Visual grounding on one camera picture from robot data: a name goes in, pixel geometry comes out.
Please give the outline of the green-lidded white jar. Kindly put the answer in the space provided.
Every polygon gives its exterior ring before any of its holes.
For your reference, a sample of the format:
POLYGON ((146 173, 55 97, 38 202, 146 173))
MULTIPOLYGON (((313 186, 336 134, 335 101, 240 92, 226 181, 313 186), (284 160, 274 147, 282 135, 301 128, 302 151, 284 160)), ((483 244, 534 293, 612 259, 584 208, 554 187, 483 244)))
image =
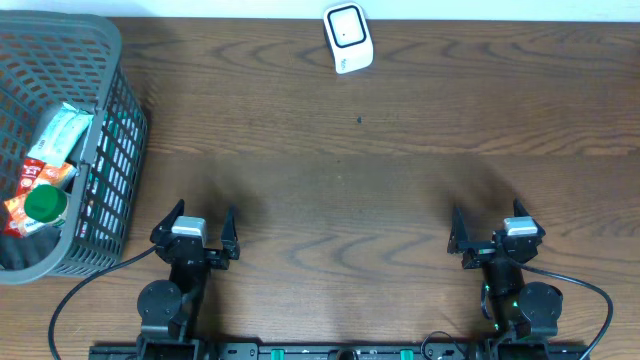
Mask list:
POLYGON ((43 184, 31 190, 26 197, 26 215, 40 223, 60 227, 66 222, 70 204, 69 195, 52 185, 43 184))

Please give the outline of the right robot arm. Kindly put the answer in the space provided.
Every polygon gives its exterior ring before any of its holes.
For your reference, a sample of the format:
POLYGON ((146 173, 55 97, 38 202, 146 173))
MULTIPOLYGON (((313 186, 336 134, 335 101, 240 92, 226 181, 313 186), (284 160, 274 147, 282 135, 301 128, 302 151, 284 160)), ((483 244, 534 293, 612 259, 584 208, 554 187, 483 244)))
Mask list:
POLYGON ((563 294, 550 284, 525 281, 523 266, 538 255, 546 232, 519 200, 513 210, 487 241, 473 241, 461 209, 452 212, 447 252, 460 254, 465 270, 482 271, 481 309, 496 327, 493 336, 467 347, 467 359, 552 358, 549 339, 558 333, 563 294))

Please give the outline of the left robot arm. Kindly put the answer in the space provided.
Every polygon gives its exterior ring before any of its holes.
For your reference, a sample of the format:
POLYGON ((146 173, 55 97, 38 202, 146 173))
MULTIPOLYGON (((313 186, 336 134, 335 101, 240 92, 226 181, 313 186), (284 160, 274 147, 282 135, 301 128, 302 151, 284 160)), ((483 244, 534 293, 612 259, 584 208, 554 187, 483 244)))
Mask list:
POLYGON ((141 333, 139 360, 201 360, 216 355, 215 347, 194 336, 206 284, 213 270, 227 270, 240 257, 234 210, 224 219, 220 249, 208 248, 203 218, 184 214, 180 200, 152 230, 156 255, 171 267, 169 278, 149 283, 140 293, 137 310, 141 333))

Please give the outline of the orange small box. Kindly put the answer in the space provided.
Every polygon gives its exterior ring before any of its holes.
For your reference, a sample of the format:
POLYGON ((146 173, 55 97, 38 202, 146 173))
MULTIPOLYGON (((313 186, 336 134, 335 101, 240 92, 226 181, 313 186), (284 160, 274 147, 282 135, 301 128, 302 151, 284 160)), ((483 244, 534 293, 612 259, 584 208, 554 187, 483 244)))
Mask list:
POLYGON ((69 163, 64 163, 61 167, 54 167, 47 164, 34 181, 34 187, 51 185, 60 190, 65 190, 76 173, 77 169, 69 163))

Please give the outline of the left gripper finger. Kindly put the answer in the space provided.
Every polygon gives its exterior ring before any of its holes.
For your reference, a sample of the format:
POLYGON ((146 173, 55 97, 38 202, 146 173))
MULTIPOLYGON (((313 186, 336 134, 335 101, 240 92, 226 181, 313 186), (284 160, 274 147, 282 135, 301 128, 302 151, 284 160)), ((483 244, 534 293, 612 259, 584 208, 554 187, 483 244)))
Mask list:
POLYGON ((240 257, 240 246, 235 226, 234 208, 230 207, 226 213, 220 241, 223 251, 231 260, 238 260, 240 257))
POLYGON ((153 244, 170 244, 173 240, 172 227, 184 214, 185 201, 180 199, 173 209, 152 230, 150 241, 153 244))

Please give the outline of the mint green wipes packet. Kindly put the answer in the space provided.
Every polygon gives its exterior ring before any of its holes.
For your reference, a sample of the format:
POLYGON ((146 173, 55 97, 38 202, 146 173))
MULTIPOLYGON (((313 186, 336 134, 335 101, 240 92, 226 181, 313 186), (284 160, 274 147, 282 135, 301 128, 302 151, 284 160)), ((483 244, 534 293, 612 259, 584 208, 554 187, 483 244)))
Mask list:
POLYGON ((93 114, 68 103, 54 105, 41 117, 41 131, 27 156, 53 167, 61 167, 93 118, 93 114))

